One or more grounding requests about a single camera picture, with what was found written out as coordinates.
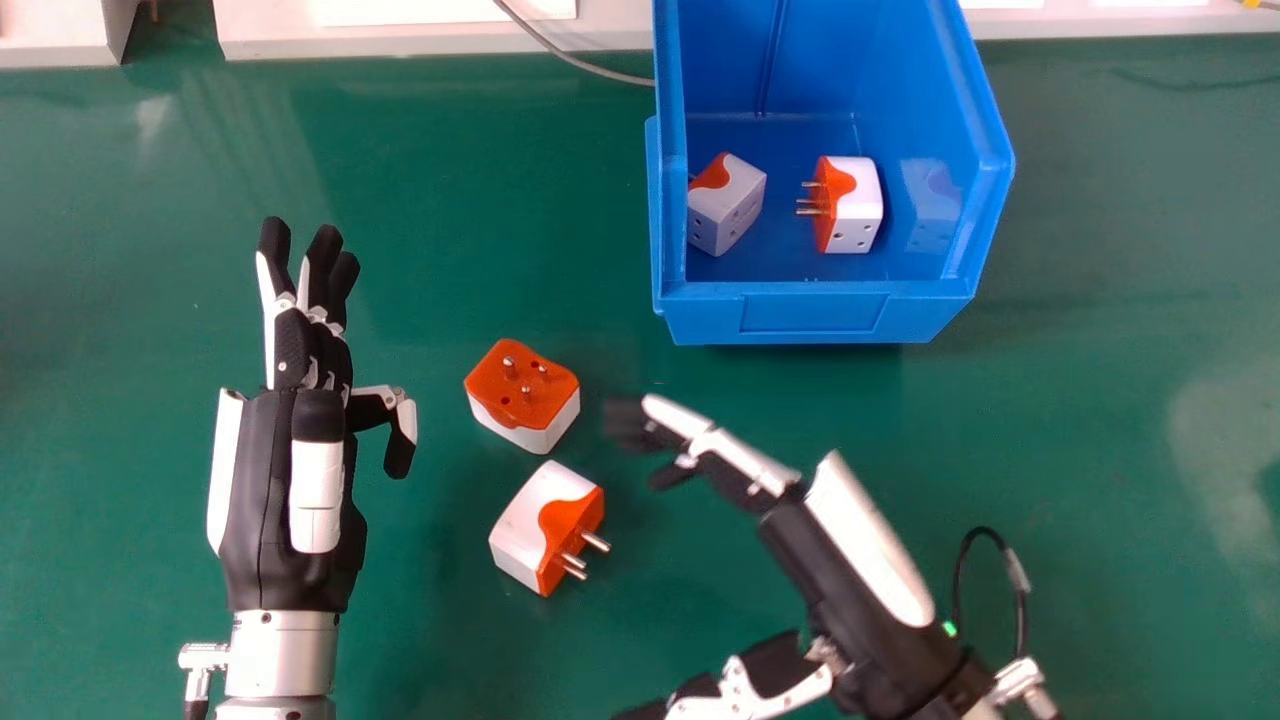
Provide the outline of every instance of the green table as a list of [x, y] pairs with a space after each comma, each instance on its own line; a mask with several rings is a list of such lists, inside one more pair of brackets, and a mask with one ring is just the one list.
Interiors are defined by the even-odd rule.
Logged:
[[[600, 719], [803, 621], [746, 516], [602, 442], [639, 389], [799, 468], [841, 447], [943, 607], [960, 536], [1001, 528], [1071, 716], [1275, 716], [1280, 38], [983, 47], [1019, 174], [978, 300], [925, 347], [728, 350], [650, 311], [644, 91], [547, 56], [228, 65], [209, 32], [179, 6], [123, 69], [0, 76], [0, 717], [177, 716], [179, 644], [225, 639], [207, 464], [218, 387], [260, 383], [266, 214], [343, 229], [358, 378], [420, 404], [407, 482], [380, 439], [360, 462], [346, 720]], [[608, 492], [613, 555], [550, 601], [485, 543], [541, 461], [467, 411], [502, 336], [580, 374], [556, 457]], [[995, 553], [969, 587], [1001, 662]]]

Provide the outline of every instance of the metal prong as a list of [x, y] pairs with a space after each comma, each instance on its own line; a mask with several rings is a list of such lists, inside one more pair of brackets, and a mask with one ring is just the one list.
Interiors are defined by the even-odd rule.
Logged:
[[595, 533], [582, 533], [582, 539], [586, 541], [586, 544], [599, 550], [600, 552], [608, 552], [613, 548], [612, 544], [604, 542], [604, 538], [596, 536]]

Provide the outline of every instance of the blue bin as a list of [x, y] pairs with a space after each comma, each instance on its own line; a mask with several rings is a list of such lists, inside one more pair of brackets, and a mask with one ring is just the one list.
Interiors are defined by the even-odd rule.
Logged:
[[[928, 342], [973, 299], [1014, 151], [956, 0], [655, 0], [645, 124], [654, 311], [677, 345]], [[685, 242], [690, 170], [768, 173], [721, 258]], [[819, 155], [879, 167], [867, 255], [794, 214]]]

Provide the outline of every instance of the robotic hand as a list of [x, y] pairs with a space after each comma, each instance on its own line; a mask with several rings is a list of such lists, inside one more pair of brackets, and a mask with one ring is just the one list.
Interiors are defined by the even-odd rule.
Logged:
[[324, 225], [289, 278], [289, 228], [268, 218], [257, 246], [266, 388], [223, 389], [209, 488], [209, 544], [234, 615], [229, 643], [188, 643], [184, 720], [330, 720], [338, 620], [365, 562], [367, 524], [352, 500], [356, 433], [390, 424], [384, 469], [408, 474], [417, 407], [389, 386], [355, 388], [343, 340], [360, 264]]
[[730, 657], [719, 678], [698, 675], [614, 720], [763, 720], [826, 696], [869, 720], [995, 720], [1015, 700], [1060, 720], [1034, 660], [992, 675], [947, 634], [910, 555], [837, 452], [805, 492], [799, 471], [664, 397], [612, 401], [605, 432], [628, 450], [677, 454], [650, 477], [654, 491], [705, 474], [758, 516], [804, 596], [813, 638], [801, 650], [799, 632], [782, 633]]

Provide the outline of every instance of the gray cable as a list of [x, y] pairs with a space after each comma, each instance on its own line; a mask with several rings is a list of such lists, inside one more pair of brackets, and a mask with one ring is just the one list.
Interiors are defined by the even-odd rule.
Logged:
[[586, 60], [579, 60], [577, 58], [557, 47], [556, 44], [552, 42], [550, 40], [547, 40], [547, 37], [543, 33], [534, 29], [534, 26], [529, 24], [525, 20], [525, 18], [521, 18], [520, 14], [516, 13], [516, 10], [513, 10], [511, 5], [507, 4], [507, 0], [493, 0], [493, 4], [497, 5], [498, 9], [500, 9], [503, 13], [507, 13], [507, 17], [509, 17], [513, 23], [520, 26], [520, 29], [527, 32], [530, 37], [536, 40], [538, 44], [545, 47], [552, 55], [556, 55], [557, 58], [564, 60], [566, 63], [573, 65], [575, 68], [584, 69], [591, 74], [600, 76], [604, 78], [616, 79], [618, 82], [626, 82], [628, 85], [639, 85], [641, 87], [654, 87], [653, 78], [628, 76], [626, 73], [611, 70], [609, 68], [602, 68], [600, 65], [588, 63]]

